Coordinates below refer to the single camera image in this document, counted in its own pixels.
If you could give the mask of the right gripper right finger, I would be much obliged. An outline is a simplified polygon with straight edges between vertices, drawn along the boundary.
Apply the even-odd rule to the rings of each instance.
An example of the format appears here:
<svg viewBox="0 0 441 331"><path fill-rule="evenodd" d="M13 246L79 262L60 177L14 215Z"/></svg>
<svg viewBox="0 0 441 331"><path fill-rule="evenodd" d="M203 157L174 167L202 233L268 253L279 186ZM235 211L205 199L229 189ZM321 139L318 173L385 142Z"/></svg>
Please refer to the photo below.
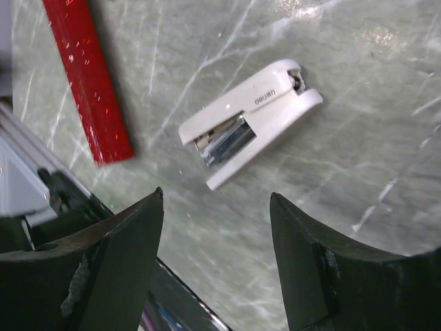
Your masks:
<svg viewBox="0 0 441 331"><path fill-rule="evenodd" d="M356 241L283 195L269 203L290 330L439 330L440 251L410 257Z"/></svg>

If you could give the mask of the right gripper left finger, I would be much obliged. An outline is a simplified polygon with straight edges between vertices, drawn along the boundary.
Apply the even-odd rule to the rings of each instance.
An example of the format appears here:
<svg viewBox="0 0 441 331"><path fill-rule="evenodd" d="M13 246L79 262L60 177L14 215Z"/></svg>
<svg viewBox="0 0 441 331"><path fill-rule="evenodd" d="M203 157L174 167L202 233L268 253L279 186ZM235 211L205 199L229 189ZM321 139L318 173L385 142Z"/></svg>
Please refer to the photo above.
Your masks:
<svg viewBox="0 0 441 331"><path fill-rule="evenodd" d="M2 330L136 330L163 228L157 188L34 251L1 254Z"/></svg>

